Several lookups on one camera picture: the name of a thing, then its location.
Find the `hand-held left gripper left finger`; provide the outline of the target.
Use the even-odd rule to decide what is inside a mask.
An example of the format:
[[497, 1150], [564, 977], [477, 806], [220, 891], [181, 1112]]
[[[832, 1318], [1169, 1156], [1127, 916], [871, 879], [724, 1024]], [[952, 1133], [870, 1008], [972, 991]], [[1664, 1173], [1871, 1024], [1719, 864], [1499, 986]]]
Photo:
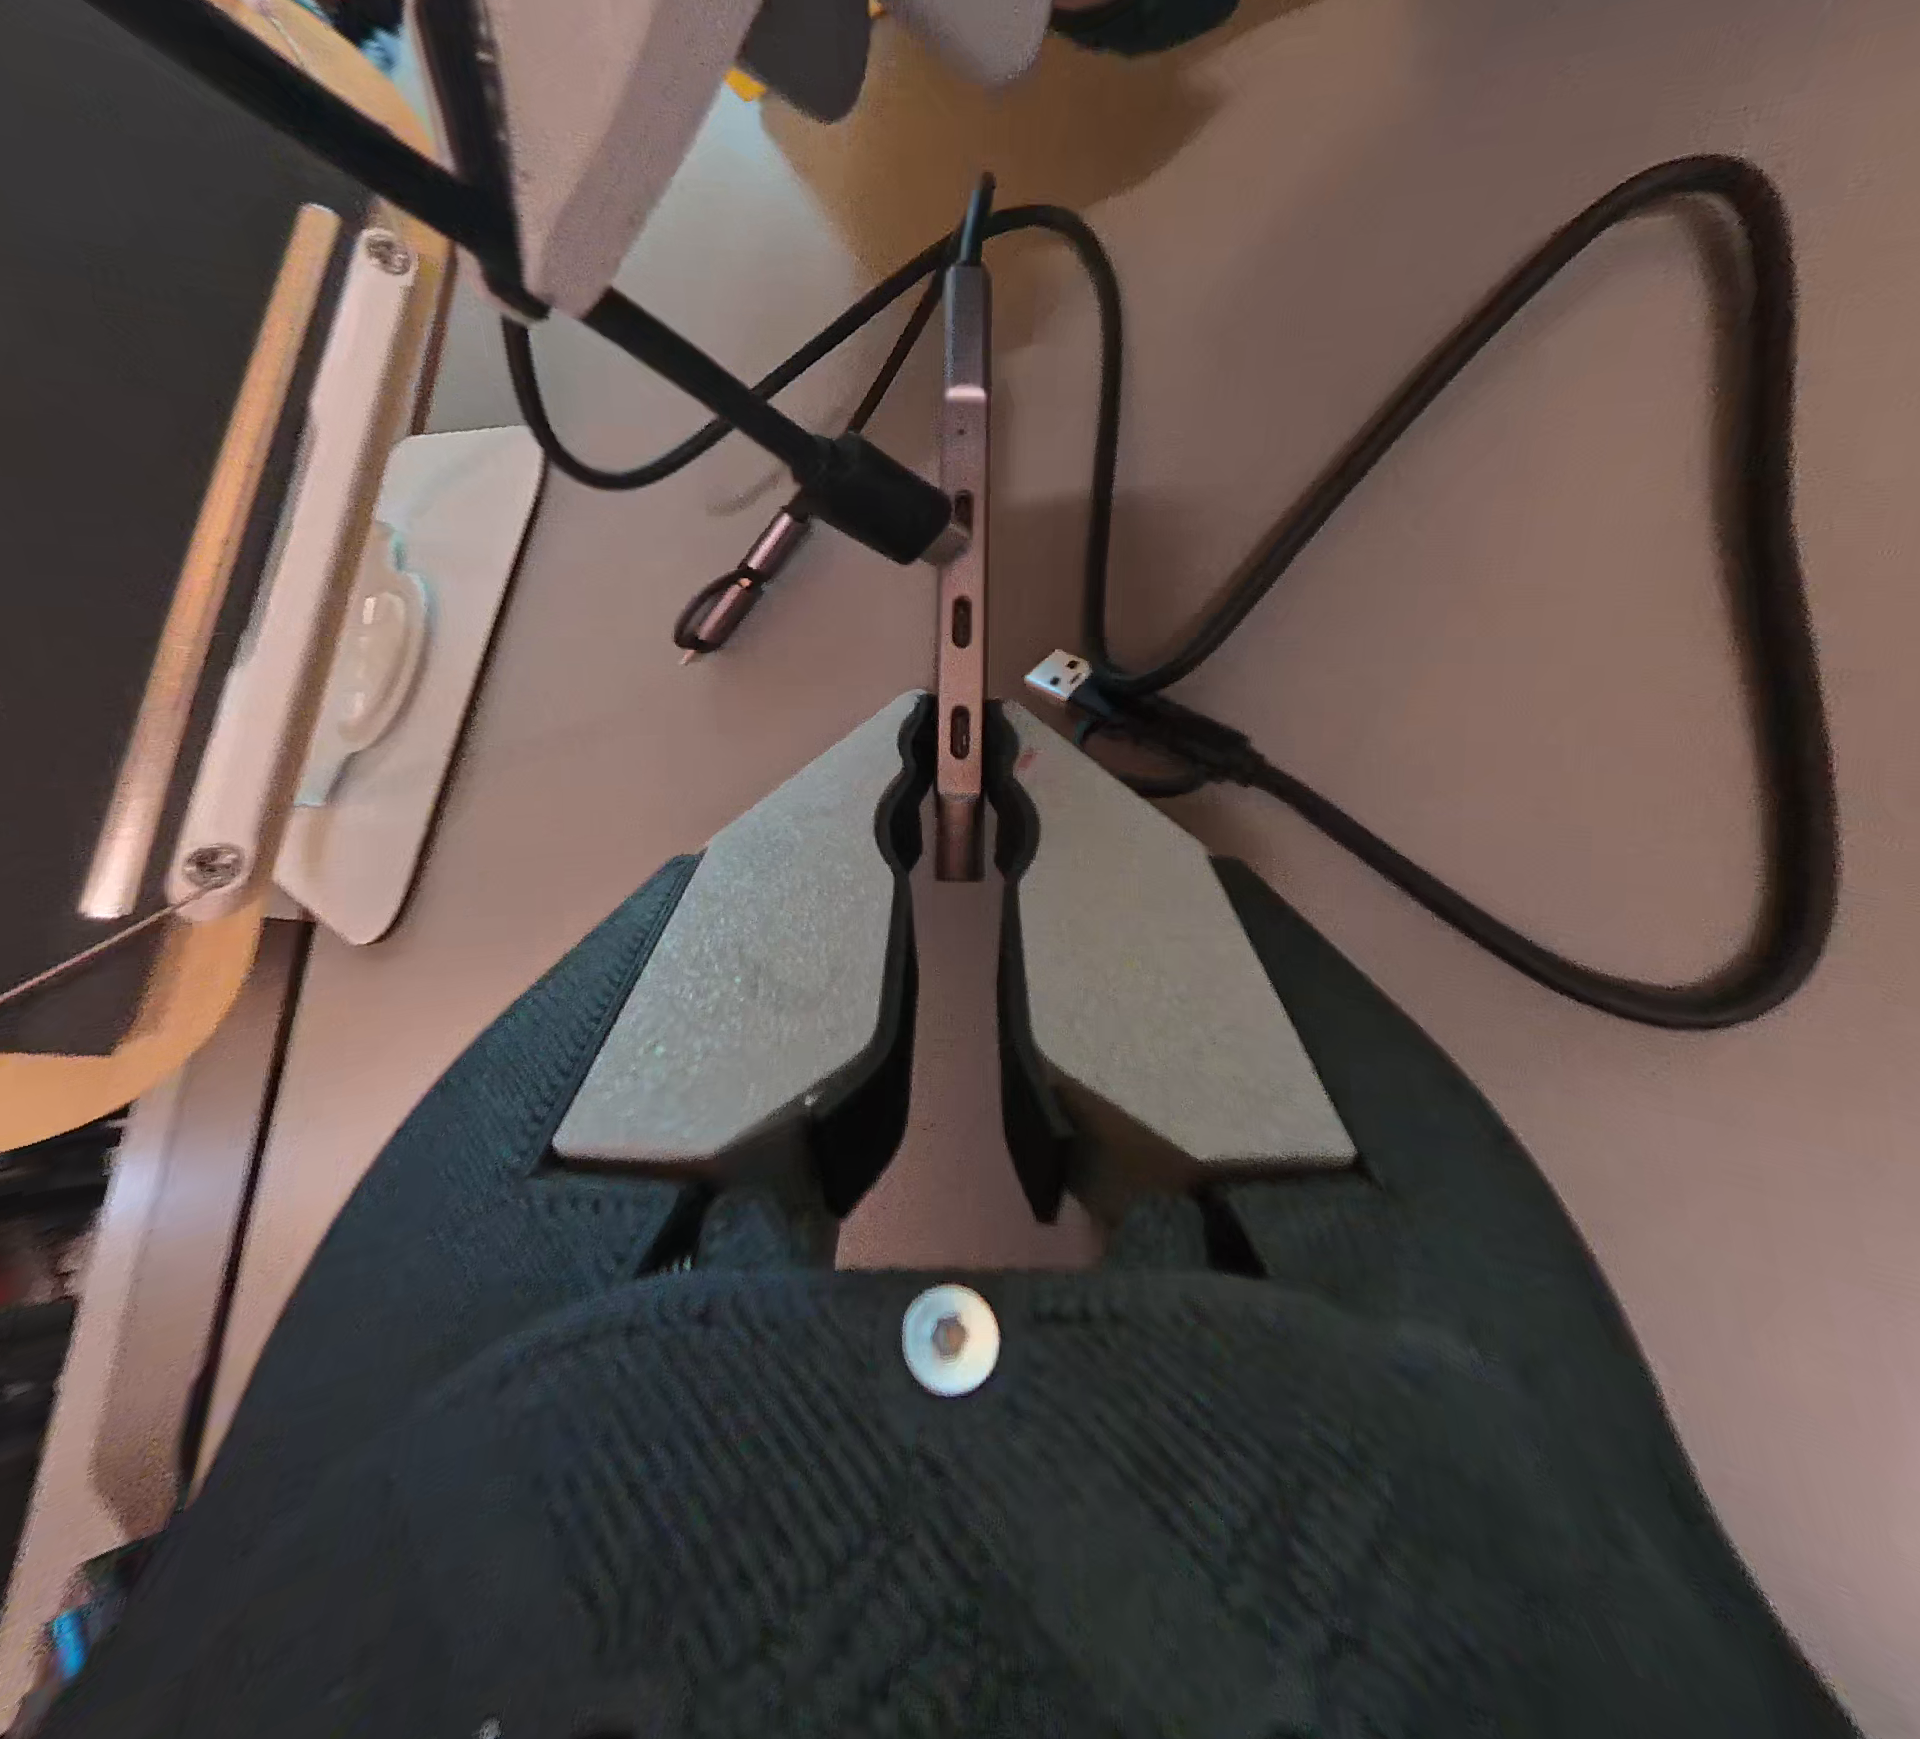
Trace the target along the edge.
[[925, 694], [906, 693], [716, 833], [553, 1156], [850, 1213], [906, 1125], [924, 797]]

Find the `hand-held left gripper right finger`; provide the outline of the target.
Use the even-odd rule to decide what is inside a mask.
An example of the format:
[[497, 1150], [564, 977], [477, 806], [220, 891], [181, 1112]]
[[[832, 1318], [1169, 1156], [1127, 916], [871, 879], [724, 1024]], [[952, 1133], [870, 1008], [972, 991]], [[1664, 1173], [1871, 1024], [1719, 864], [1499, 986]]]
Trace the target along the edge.
[[1356, 1164], [1198, 840], [1014, 700], [990, 806], [1001, 1128], [1035, 1218]]

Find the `black board on stand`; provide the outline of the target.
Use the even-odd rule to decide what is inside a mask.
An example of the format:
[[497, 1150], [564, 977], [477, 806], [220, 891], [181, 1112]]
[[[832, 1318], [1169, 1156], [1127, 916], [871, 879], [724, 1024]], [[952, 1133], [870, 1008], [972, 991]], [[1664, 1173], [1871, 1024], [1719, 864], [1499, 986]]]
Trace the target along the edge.
[[92, 856], [85, 942], [3, 986], [5, 1153], [123, 1112], [232, 1006], [448, 274], [444, 240], [368, 176], [419, 164], [416, 124], [337, 34], [267, 0], [84, 4], [270, 131], [306, 195]]

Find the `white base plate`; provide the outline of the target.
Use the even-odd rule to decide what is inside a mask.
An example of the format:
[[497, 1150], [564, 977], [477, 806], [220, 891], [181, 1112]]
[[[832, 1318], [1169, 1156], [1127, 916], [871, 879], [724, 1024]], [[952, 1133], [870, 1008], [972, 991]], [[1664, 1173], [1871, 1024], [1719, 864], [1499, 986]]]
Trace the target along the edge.
[[393, 450], [362, 542], [274, 884], [372, 946], [416, 888], [543, 487], [523, 429]]

